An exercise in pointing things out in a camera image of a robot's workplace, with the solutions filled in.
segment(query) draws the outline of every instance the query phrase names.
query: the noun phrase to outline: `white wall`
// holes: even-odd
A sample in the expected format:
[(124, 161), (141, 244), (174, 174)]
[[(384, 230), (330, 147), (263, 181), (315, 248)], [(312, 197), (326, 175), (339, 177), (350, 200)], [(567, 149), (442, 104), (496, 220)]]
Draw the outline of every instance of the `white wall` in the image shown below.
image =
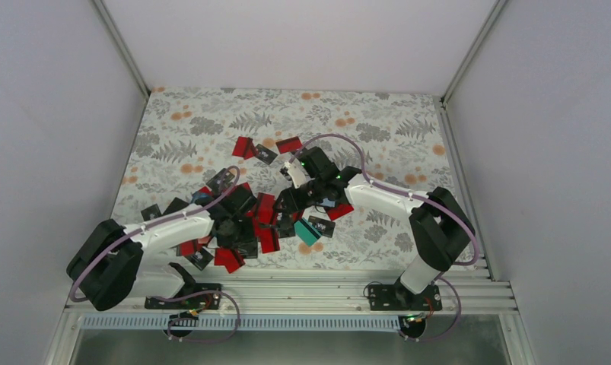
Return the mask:
[(441, 95), (495, 0), (105, 0), (149, 87)]
[(43, 360), (143, 106), (90, 2), (0, 2), (0, 364)]
[(512, 1), (449, 102), (537, 363), (611, 363), (611, 1)]

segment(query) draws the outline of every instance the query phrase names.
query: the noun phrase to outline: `orange flower pattern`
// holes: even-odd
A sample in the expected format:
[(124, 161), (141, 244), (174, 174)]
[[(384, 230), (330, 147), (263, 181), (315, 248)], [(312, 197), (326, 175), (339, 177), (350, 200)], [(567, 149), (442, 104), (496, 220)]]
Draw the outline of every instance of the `orange flower pattern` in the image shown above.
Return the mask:
[[(347, 135), (364, 149), (376, 179), (404, 189), (453, 190), (447, 152), (432, 97), (427, 95), (197, 87), (157, 87), (138, 131), (113, 218), (138, 223), (145, 207), (163, 211), (173, 198), (190, 199), (221, 168), (238, 165), (241, 183), (277, 195), (288, 187), (279, 155), (271, 166), (231, 156), (238, 136), (278, 152), (277, 141), (297, 135)], [(321, 147), (341, 168), (360, 166), (343, 141)], [(304, 216), (326, 218), (313, 209)], [(336, 220), (333, 238), (311, 247), (297, 237), (281, 239), (281, 250), (246, 260), (247, 267), (404, 269), (417, 255), (408, 224), (370, 208)], [(463, 254), (459, 260), (468, 259)]]

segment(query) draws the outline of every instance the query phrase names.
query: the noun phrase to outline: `metal frame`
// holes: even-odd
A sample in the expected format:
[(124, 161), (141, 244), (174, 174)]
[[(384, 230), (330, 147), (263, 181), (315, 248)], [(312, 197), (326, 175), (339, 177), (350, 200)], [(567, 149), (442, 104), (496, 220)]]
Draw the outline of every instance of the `metal frame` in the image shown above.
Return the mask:
[[(105, 23), (135, 82), (148, 98), (148, 89), (143, 77), (106, 6), (102, 0), (91, 0), (91, 3)], [(434, 97), (435, 109), (447, 146), (447, 156), (456, 182), (458, 199), (477, 232), (481, 230), (464, 176), (453, 129), (448, 119), (446, 102), (452, 96), (507, 3), (508, 0), (497, 0), (444, 97)], [(463, 314), (498, 315), (512, 365), (525, 363), (533, 365), (533, 355), (511, 285), (508, 282), (495, 281), (499, 278), (498, 266), (481, 237), (480, 243), (484, 255), (481, 255), (476, 263), (475, 270), (449, 271), (444, 278), (457, 289), (463, 304)], [(391, 331), (393, 328), (384, 328), (384, 326), (393, 325), (396, 316), (417, 314), (404, 311), (371, 312), (368, 299), (363, 295), (363, 290), (369, 282), (392, 283), (401, 274), (400, 271), (243, 268), (229, 275), (223, 268), (207, 268), (201, 272), (194, 268), (192, 274), (199, 277), (200, 281), (222, 284), (224, 291), (236, 299), (243, 311), (243, 320), (246, 321), (243, 322), (241, 331), (250, 329)], [(435, 315), (454, 316), (457, 311), (457, 301), (453, 291), (444, 283), (438, 282), (438, 285), (444, 309), (436, 312)], [(177, 312), (171, 309), (145, 309), (141, 298), (124, 300), (115, 308), (102, 313), (96, 312), (89, 303), (69, 303), (59, 320), (46, 363), (68, 364), (73, 358), (79, 332), (83, 328), (159, 330), (166, 322), (168, 314)], [(204, 322), (200, 322), (194, 329), (226, 329), (228, 326), (231, 327), (234, 314), (231, 303), (222, 298), (220, 309), (205, 311), (200, 317)]]
[(103, 22), (103, 25), (106, 28), (106, 32), (108, 32), (110, 38), (112, 38), (113, 43), (115, 44), (116, 51), (119, 53), (119, 55), (125, 62), (126, 67), (130, 71), (130, 75), (137, 84), (137, 87), (142, 92), (142, 95), (144, 95), (144, 98), (148, 101), (148, 95), (150, 94), (150, 91), (146, 86), (144, 77), (139, 71), (139, 68), (135, 63), (135, 59), (130, 54), (130, 50), (126, 45), (126, 42), (124, 42), (121, 34), (119, 33), (117, 25), (115, 24), (113, 17), (110, 15), (108, 8), (103, 3), (103, 0), (90, 0), (90, 3), (93, 5), (94, 10), (97, 12), (97, 16)]
[(63, 312), (54, 332), (52, 344), (49, 346), (45, 364), (68, 365), (70, 363), (81, 331), (83, 316), (81, 313)]
[(471, 62), (473, 62), (478, 51), (480, 50), (480, 47), (482, 47), (482, 44), (484, 43), (485, 39), (488, 37), (495, 23), (500, 18), (500, 15), (508, 2), (509, 0), (497, 0), (495, 4), (493, 4), (491, 11), (489, 12), (484, 24), (480, 28), (480, 31), (478, 32), (478, 35), (473, 40), (473, 43), (471, 44), (471, 47), (469, 48), (469, 52), (467, 52), (466, 56), (464, 56), (462, 63), (460, 63), (460, 67), (457, 68), (455, 75), (453, 76), (453, 78), (450, 80), (450, 83), (448, 84), (447, 90), (444, 93), (444, 96), (442, 97), (442, 101), (444, 103), (448, 103), (448, 101), (453, 96), (453, 92), (455, 92), (457, 85), (460, 84), (460, 81), (462, 80), (462, 77), (466, 73), (466, 70), (471, 65)]
[(457, 143), (453, 134), (453, 128), (451, 127), (446, 104), (442, 103), (440, 97), (433, 97), (433, 103), (435, 104), (435, 110), (438, 113), (438, 119), (440, 121), (440, 128), (442, 135), (444, 136), (444, 145), (447, 148), (447, 157), (450, 165), (450, 171), (453, 176), (453, 180), (456, 185), (457, 199), (460, 204), (464, 207), (466, 216), (471, 220), (471, 224), (476, 229), (478, 236), (481, 252), (481, 259), (485, 259), (487, 267), (491, 273), (493, 281), (500, 278), (501, 272), (497, 260), (492, 255), (492, 250), (488, 249), (487, 242), (482, 238), (482, 228), (478, 222), (478, 216), (475, 211), (473, 204), (473, 198), (469, 191), (469, 184), (466, 182), (466, 176), (464, 173), (464, 167), (462, 165), (462, 159), (460, 153), (457, 150)]
[(533, 359), (529, 339), (520, 315), (501, 314), (499, 318), (511, 365), (535, 365), (536, 362)]
[[(229, 275), (222, 268), (207, 268), (199, 274), (201, 282), (222, 284), (240, 304), (244, 314), (271, 315), (409, 315), (411, 312), (370, 311), (368, 299), (363, 295), (371, 281), (393, 283), (401, 274), (385, 270), (284, 270), (249, 268)], [(464, 314), (517, 313), (511, 286), (507, 282), (492, 282), (486, 268), (474, 271), (449, 271), (444, 275), (460, 294)], [(444, 309), (436, 315), (453, 315), (457, 301), (453, 291), (438, 282)], [(88, 302), (70, 303), (67, 313), (92, 313)], [(141, 298), (125, 299), (104, 313), (151, 313), (143, 307)], [(177, 313), (160, 309), (156, 313)], [(216, 313), (235, 314), (226, 298)]]

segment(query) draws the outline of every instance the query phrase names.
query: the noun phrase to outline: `black mounting plate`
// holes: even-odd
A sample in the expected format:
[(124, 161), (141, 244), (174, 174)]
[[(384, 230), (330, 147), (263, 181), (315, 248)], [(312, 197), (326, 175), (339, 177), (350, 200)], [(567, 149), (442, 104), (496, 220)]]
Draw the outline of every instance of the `black mounting plate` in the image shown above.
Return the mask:
[[(216, 283), (195, 283), (195, 286), (193, 287), (193, 293), (197, 293), (198, 291), (203, 291), (203, 290), (222, 290), (222, 285), (221, 284), (216, 284)], [(210, 310), (216, 310), (220, 308), (220, 297), (218, 299), (214, 299), (213, 296), (211, 298), (211, 304), (209, 304), (208, 308), (206, 309), (210, 309)], [(196, 308), (201, 308), (204, 304), (206, 304), (207, 301), (207, 297), (204, 295), (198, 296), (198, 297), (194, 297), (194, 298), (190, 298), (187, 300), (182, 300), (181, 302), (174, 302), (174, 303), (168, 303), (168, 302), (162, 302), (160, 300), (157, 299), (153, 299), (153, 298), (146, 298), (146, 301), (144, 302), (144, 308), (146, 309), (179, 309), (179, 310), (189, 310), (189, 309), (196, 309)]]
[(428, 298), (431, 301), (434, 311), (442, 310), (442, 300), (440, 297), (440, 289), (437, 285), (428, 285), (420, 294), (413, 296), (412, 302), (403, 305), (395, 295), (394, 285), (385, 284), (370, 284), (368, 285), (368, 300), (370, 301), (370, 310), (380, 310), (384, 312), (403, 311), (403, 310), (421, 310), (428, 311)]

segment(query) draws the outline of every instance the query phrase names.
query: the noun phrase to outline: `wire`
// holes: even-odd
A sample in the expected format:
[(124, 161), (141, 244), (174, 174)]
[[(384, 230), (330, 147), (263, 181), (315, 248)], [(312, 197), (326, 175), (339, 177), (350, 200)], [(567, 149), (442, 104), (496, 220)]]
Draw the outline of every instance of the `wire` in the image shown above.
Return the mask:
[[(448, 336), (455, 329), (455, 327), (457, 326), (457, 323), (460, 322), (460, 317), (462, 316), (462, 300), (460, 300), (460, 295), (457, 293), (457, 289), (455, 289), (455, 287), (451, 283), (449, 283), (448, 280), (444, 278), (439, 278), (439, 280), (443, 281), (446, 285), (448, 285), (448, 287), (455, 294), (455, 299), (457, 299), (457, 312), (455, 313), (455, 318), (453, 319), (453, 322), (450, 324), (450, 327), (446, 331), (442, 332), (441, 334), (437, 336), (430, 337), (430, 338), (415, 338), (414, 339), (415, 342), (430, 342), (430, 341), (435, 341), (435, 340), (444, 338)], [(399, 335), (404, 337), (404, 341), (408, 341), (408, 336), (404, 335), (403, 332), (399, 331)]]
[(203, 311), (203, 310), (207, 310), (207, 309), (208, 309), (208, 308), (211, 306), (211, 302), (212, 302), (212, 301), (213, 301), (213, 296), (212, 296), (212, 295), (208, 295), (208, 294), (207, 294), (207, 300), (206, 300), (206, 302), (205, 302), (205, 307), (204, 307), (204, 308), (202, 308), (202, 310), (201, 310), (201, 311)]
[(168, 335), (168, 339), (169, 340), (178, 340), (179, 342), (192, 342), (195, 344), (219, 344), (221, 342), (225, 342), (226, 340), (228, 340), (229, 338), (233, 337), (234, 334), (236, 333), (236, 331), (238, 330), (238, 328), (240, 327), (240, 307), (238, 306), (238, 303), (236, 302), (236, 300), (229, 294), (225, 293), (224, 291), (219, 291), (219, 290), (204, 290), (204, 291), (198, 291), (195, 293), (191, 293), (189, 295), (185, 295), (184, 297), (179, 297), (179, 298), (163, 298), (163, 297), (152, 297), (153, 299), (156, 300), (161, 300), (163, 302), (167, 302), (167, 303), (174, 303), (174, 302), (181, 302), (182, 300), (187, 300), (193, 297), (198, 297), (200, 295), (206, 295), (206, 294), (218, 294), (218, 295), (222, 295), (223, 297), (226, 297), (227, 299), (229, 299), (231, 301), (231, 303), (234, 305), (235, 309), (236, 309), (236, 321), (234, 322), (234, 329), (231, 330), (231, 332), (229, 332), (226, 336), (222, 337), (222, 338), (216, 338), (215, 340), (199, 340), (199, 339), (185, 339), (185, 338), (181, 338), (181, 337), (177, 337), (173, 334), (170, 333), (171, 328), (173, 327), (173, 325), (177, 324), (180, 321), (186, 320), (186, 318), (175, 318), (172, 321), (168, 322), (168, 327), (166, 330), (166, 334)]
[(379, 284), (379, 285), (383, 285), (381, 284), (379, 281), (371, 281), (369, 283), (366, 284), (366, 286), (364, 287), (364, 297), (366, 299), (370, 299), (370, 297), (365, 293), (366, 289), (370, 286), (370, 284)]
[[(198, 214), (201, 211), (204, 211), (206, 209), (209, 209), (210, 207), (218, 204), (220, 202), (220, 200), (224, 199), (225, 196), (229, 195), (231, 193), (231, 191), (236, 187), (238, 180), (240, 178), (240, 169), (238, 168), (238, 166), (229, 166), (228, 170), (235, 170), (236, 171), (236, 177), (234, 179), (233, 184), (226, 190), (224, 191), (220, 196), (218, 196), (213, 202), (208, 203), (207, 205), (203, 206), (203, 207), (198, 207), (197, 209), (193, 209), (192, 211), (188, 211), (186, 212), (186, 217)], [(185, 214), (183, 213), (178, 213), (178, 214), (172, 214), (166, 217), (162, 217), (159, 220), (155, 221), (155, 222), (151, 222), (149, 225), (145, 225), (143, 226), (144, 229), (150, 229), (150, 228), (154, 228), (156, 226), (159, 226), (160, 224), (165, 224), (171, 221), (175, 221), (175, 220), (179, 220), (179, 219), (184, 219)], [(90, 274), (90, 271), (92, 271), (93, 268), (95, 268), (99, 262), (108, 255), (108, 253), (110, 253), (111, 251), (113, 251), (116, 247), (118, 247), (119, 245), (121, 245), (122, 243), (124, 243), (125, 241), (127, 241), (129, 238), (142, 233), (143, 230), (141, 228), (137, 228), (136, 230), (133, 230), (130, 233), (125, 234), (124, 236), (121, 236), (118, 240), (116, 240), (115, 242), (111, 243), (110, 245), (108, 245), (108, 247), (106, 247), (106, 249), (104, 249), (99, 255), (97, 255), (96, 258), (94, 258), (94, 260), (92, 260), (92, 262), (90, 262), (90, 264), (88, 264), (88, 266), (85, 268), (85, 270), (83, 270), (81, 272), (81, 274), (78, 276), (77, 280), (75, 280), (75, 282), (72, 284), (72, 288), (70, 288), (70, 293), (68, 294), (68, 297), (70, 298), (70, 300), (72, 302), (75, 303), (79, 303), (79, 302), (84, 302), (86, 300), (88, 300), (86, 297), (77, 297), (76, 296), (76, 292), (79, 289), (79, 286), (81, 285), (81, 282), (83, 282), (83, 280), (88, 276), (88, 274)]]
[(298, 155), (301, 154), (301, 151), (304, 148), (306, 148), (306, 146), (308, 146), (310, 143), (316, 141), (317, 139), (321, 139), (321, 138), (325, 138), (325, 137), (341, 138), (342, 140), (347, 141), (349, 144), (352, 145), (352, 147), (354, 147), (357, 150), (357, 152), (359, 153), (359, 157), (361, 158), (361, 173), (363, 174), (364, 178), (367, 181), (370, 182), (371, 185), (376, 186), (377, 188), (380, 188), (380, 189), (385, 190), (387, 192), (392, 192), (393, 194), (401, 195), (401, 196), (404, 196), (406, 198), (416, 199), (416, 200), (419, 200), (421, 202), (424, 202), (424, 203), (426, 203), (426, 204), (428, 204), (428, 205), (430, 205), (432, 207), (437, 208), (439, 211), (441, 211), (442, 213), (445, 213), (447, 216), (449, 216), (451, 219), (453, 219), (460, 226), (460, 228), (462, 228), (464, 230), (466, 235), (471, 240), (471, 243), (473, 244), (473, 258), (471, 260), (469, 260), (468, 262), (455, 262), (454, 263), (455, 265), (468, 266), (468, 265), (473, 265), (473, 264), (475, 264), (478, 261), (478, 259), (480, 257), (480, 248), (479, 248), (478, 241), (476, 240), (476, 236), (473, 234), (473, 232), (471, 232), (471, 229), (469, 229), (469, 226), (467, 226), (466, 223), (464, 223), (464, 221), (462, 221), (460, 219), (460, 217), (455, 215), (455, 213), (453, 213), (452, 211), (446, 209), (441, 204), (439, 204), (437, 202), (433, 202), (429, 198), (425, 198), (425, 197), (423, 197), (421, 195), (413, 194), (410, 191), (403, 191), (403, 190), (394, 189), (394, 188), (391, 188), (389, 186), (382, 185), (379, 182), (377, 182), (374, 178), (370, 177), (368, 175), (368, 173), (366, 172), (365, 154), (364, 154), (363, 150), (358, 146), (358, 144), (356, 144), (350, 138), (345, 137), (344, 135), (336, 134), (336, 133), (326, 133), (324, 135), (318, 135), (318, 136), (310, 139), (309, 141), (303, 143), (303, 146), (301, 146), (301, 148), (299, 148), (298, 151), (296, 151), (294, 153), (294, 155), (289, 159), (289, 163), (294, 162), (296, 157), (298, 157)]
[(433, 309), (433, 303), (431, 303), (430, 299), (424, 297), (424, 300), (426, 300), (426, 303), (428, 303), (428, 316), (426, 316), (426, 319), (429, 319), (433, 316), (433, 313), (435, 313), (435, 309)]

